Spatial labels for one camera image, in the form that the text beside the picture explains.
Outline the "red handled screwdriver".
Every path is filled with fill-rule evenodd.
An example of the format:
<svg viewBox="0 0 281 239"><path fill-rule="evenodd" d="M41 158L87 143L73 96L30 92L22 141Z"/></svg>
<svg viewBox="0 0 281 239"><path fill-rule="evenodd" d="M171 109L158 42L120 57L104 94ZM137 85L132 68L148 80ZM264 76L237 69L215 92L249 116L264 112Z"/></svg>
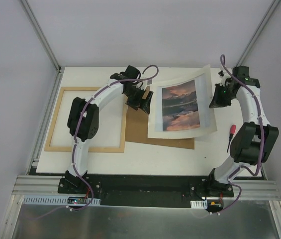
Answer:
<svg viewBox="0 0 281 239"><path fill-rule="evenodd" d="M227 146L227 150L226 150L227 153L228 153L228 151L229 151L230 144L231 144L231 141L232 141L233 136L234 136L234 134L235 134L235 131L236 131L236 125L233 124L233 125L230 127L230 131L229 131L229 141L228 141L228 146Z"/></svg>

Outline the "white mat board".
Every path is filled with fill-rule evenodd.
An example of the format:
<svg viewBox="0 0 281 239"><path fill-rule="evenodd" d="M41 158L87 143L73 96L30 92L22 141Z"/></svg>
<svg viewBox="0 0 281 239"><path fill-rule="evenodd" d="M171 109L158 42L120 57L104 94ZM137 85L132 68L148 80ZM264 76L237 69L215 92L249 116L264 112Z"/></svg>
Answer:
<svg viewBox="0 0 281 239"><path fill-rule="evenodd" d="M200 127L182 131L162 130L162 88L195 80ZM148 137L160 139L187 139L204 136L217 130L214 110L209 108L212 100L211 67L206 65L187 75L152 83L153 96L148 118Z"/></svg>

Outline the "wooden picture frame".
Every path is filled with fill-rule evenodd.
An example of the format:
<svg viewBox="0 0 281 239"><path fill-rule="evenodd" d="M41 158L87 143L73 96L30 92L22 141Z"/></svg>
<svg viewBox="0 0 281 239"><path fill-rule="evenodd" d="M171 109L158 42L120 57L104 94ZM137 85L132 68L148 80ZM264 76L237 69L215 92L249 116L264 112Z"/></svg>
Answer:
<svg viewBox="0 0 281 239"><path fill-rule="evenodd" d="M49 126L45 151L71 152L73 138L67 121L75 97L88 100L98 87L61 87ZM115 97L99 113L99 129L92 139L89 152L123 153L127 105L125 95Z"/></svg>

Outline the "sunset photo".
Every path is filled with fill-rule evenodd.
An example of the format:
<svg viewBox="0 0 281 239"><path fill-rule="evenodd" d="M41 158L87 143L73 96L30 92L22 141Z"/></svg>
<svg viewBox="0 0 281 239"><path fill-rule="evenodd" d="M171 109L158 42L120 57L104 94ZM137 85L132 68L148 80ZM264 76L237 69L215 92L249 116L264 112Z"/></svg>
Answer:
<svg viewBox="0 0 281 239"><path fill-rule="evenodd" d="M162 130L200 127L195 80L162 88Z"/></svg>

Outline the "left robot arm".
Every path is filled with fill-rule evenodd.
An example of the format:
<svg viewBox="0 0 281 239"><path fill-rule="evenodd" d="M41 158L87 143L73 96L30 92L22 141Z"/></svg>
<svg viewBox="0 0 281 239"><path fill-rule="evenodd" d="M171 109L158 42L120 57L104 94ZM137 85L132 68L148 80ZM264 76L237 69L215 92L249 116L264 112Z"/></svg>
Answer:
<svg viewBox="0 0 281 239"><path fill-rule="evenodd" d="M114 73L106 85L98 89L91 97L83 99L76 97L72 101L67 127L73 139L71 163L65 173L69 188L76 194L82 193L86 186L84 175L87 173L87 159L90 141L99 129L100 111L116 97L125 95L126 104L134 110L150 113L150 103L153 92L147 96L143 83L155 78L159 73L156 65L150 65L140 72L129 65L125 71Z"/></svg>

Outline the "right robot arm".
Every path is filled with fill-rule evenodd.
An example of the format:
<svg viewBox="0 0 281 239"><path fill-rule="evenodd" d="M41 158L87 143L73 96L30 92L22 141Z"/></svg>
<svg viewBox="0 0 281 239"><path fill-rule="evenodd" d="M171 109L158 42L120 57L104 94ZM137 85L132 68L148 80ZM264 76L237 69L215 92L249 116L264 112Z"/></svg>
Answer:
<svg viewBox="0 0 281 239"><path fill-rule="evenodd" d="M230 135L229 157L214 168L203 182L203 192L207 196L223 194L231 197L231 181L243 170L252 176L258 176L261 165L268 160L278 138L279 130L266 118L260 98L260 82L249 76L249 68L235 67L230 72L221 67L220 83L215 85L215 92L210 108L223 108L237 99L241 108L243 124L235 135Z"/></svg>

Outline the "brown backing board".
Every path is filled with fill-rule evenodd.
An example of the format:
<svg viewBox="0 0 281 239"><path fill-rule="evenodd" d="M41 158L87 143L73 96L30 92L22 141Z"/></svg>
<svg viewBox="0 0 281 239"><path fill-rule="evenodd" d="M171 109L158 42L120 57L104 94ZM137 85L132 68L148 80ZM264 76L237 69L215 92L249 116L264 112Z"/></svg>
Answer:
<svg viewBox="0 0 281 239"><path fill-rule="evenodd" d="M142 110L128 106L126 113L125 141L149 145L194 149L194 138L160 139L148 138L148 115Z"/></svg>

